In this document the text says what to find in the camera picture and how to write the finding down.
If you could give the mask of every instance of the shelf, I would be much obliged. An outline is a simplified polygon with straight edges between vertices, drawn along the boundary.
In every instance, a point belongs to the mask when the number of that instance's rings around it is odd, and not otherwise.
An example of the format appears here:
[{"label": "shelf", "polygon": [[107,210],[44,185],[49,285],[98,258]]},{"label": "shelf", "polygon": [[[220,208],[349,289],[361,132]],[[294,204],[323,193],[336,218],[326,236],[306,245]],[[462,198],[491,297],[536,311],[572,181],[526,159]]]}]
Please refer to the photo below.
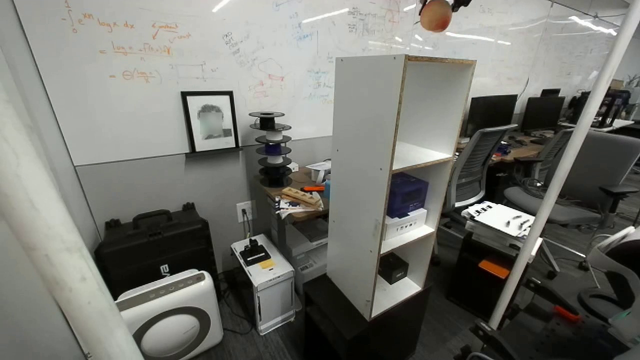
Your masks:
[{"label": "shelf", "polygon": [[374,318],[386,310],[394,307],[398,303],[414,296],[421,288],[417,286],[408,277],[397,281],[393,285],[384,280],[380,275],[376,283],[376,293],[373,298],[373,312],[371,318]]},{"label": "shelf", "polygon": [[451,160],[450,155],[429,150],[423,147],[398,141],[394,155],[393,173],[409,170],[411,168],[425,167],[431,164]]},{"label": "shelf", "polygon": [[408,233],[404,233],[402,235],[395,236],[391,239],[387,239],[382,241],[382,248],[380,249],[380,254],[384,255],[402,245],[406,245],[408,243],[412,243],[414,241],[420,240],[423,237],[433,234],[433,229],[428,227],[427,225],[422,225],[416,230],[411,230]]}]

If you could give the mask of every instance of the whiteboard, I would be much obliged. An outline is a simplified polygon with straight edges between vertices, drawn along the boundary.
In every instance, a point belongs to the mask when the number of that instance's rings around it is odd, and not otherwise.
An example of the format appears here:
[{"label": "whiteboard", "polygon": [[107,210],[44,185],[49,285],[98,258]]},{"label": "whiteboard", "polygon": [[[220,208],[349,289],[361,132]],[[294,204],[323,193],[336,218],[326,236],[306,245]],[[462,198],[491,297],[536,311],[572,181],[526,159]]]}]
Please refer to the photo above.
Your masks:
[{"label": "whiteboard", "polygon": [[[476,59],[470,98],[522,93],[522,103],[542,88],[567,96],[589,88],[614,38],[554,37],[587,28],[546,0],[476,0],[454,14],[448,34],[434,34],[415,24],[415,3],[231,0],[217,12],[218,0],[15,5],[75,165],[188,152],[182,90],[232,90],[241,145],[260,135],[248,127],[251,111],[284,112],[294,139],[320,137],[332,134],[337,56]],[[597,51],[578,59],[592,43]]]}]

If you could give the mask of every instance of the black box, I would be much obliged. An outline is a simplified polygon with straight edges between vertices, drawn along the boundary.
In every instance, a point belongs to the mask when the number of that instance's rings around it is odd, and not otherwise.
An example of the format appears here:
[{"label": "black box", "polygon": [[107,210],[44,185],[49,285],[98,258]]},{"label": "black box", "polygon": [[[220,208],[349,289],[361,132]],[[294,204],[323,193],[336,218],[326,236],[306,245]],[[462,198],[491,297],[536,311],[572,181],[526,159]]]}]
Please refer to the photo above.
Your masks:
[{"label": "black box", "polygon": [[382,276],[382,278],[389,284],[393,284],[396,281],[404,279],[408,271],[409,264],[393,252],[390,252],[380,258],[378,275]]},{"label": "black box", "polygon": [[209,222],[192,202],[182,211],[151,211],[125,224],[111,219],[94,254],[114,300],[127,290],[191,269],[208,272],[221,299]]}]

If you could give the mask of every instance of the stack of filament spools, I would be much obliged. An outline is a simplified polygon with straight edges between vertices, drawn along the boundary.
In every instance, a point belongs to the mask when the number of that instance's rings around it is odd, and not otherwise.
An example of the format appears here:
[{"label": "stack of filament spools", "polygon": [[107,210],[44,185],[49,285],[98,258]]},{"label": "stack of filament spools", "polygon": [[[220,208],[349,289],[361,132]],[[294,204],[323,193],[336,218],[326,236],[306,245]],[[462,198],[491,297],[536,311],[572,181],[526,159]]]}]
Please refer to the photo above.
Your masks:
[{"label": "stack of filament spools", "polygon": [[249,125],[250,128],[266,132],[265,135],[258,136],[255,139],[256,142],[264,144],[264,146],[255,151],[265,156],[258,160],[258,164],[262,166],[262,169],[260,169],[260,175],[262,175],[260,184],[269,188],[289,186],[292,183],[291,179],[289,179],[291,169],[288,167],[291,164],[291,159],[287,158],[286,155],[291,152],[291,149],[283,144],[290,142],[291,137],[283,135],[282,131],[290,130],[291,126],[276,122],[277,117],[284,116],[283,113],[258,111],[249,113],[249,116],[258,118],[252,125]]}]

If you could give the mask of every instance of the white pole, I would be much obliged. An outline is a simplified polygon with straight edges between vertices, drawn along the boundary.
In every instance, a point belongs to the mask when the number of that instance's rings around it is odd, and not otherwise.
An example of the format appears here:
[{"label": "white pole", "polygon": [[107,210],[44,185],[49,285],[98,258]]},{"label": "white pole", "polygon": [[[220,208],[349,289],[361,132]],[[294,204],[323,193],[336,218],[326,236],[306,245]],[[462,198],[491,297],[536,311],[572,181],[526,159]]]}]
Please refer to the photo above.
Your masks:
[{"label": "white pole", "polygon": [[551,180],[551,184],[549,185],[549,188],[547,190],[547,194],[542,200],[540,209],[536,214],[536,219],[531,226],[529,235],[522,245],[522,249],[520,249],[518,258],[513,265],[513,269],[511,270],[511,275],[509,275],[507,283],[502,290],[502,294],[500,294],[500,299],[498,300],[498,303],[493,310],[493,314],[491,315],[491,319],[489,320],[489,326],[493,329],[498,328],[498,324],[500,324],[502,315],[507,309],[509,300],[511,299],[511,296],[513,296],[513,293],[518,286],[518,282],[527,264],[529,255],[533,251],[536,240],[538,239],[538,237],[540,237],[542,229],[547,223],[549,213],[556,203],[558,194],[560,193],[560,190],[564,185],[564,181],[569,174],[569,170],[571,170],[573,161],[580,151],[582,142],[587,136],[587,132],[589,131],[591,123],[593,122],[593,118],[596,115],[598,108],[600,107],[600,103],[602,102],[604,95],[607,93],[609,84],[611,84],[611,80],[613,79],[613,74],[616,72],[618,64],[620,64],[620,60],[622,59],[622,56],[624,56],[625,51],[627,50],[627,46],[629,45],[629,42],[631,41],[631,38],[636,31],[636,26],[638,25],[639,20],[640,0],[636,0],[629,6],[627,16],[622,23],[620,31],[618,32],[618,36],[616,37],[616,41],[613,44],[613,48],[611,49],[609,56],[607,57],[604,66],[602,67],[602,70],[598,75],[598,79],[593,85],[591,95],[589,96],[589,99],[584,106],[582,115],[580,116],[580,120],[578,120],[578,124],[573,131],[573,135],[571,136],[571,139],[566,146],[564,155],[557,166],[554,177]]},{"label": "white pole", "polygon": [[2,83],[0,211],[91,358],[142,360]]}]

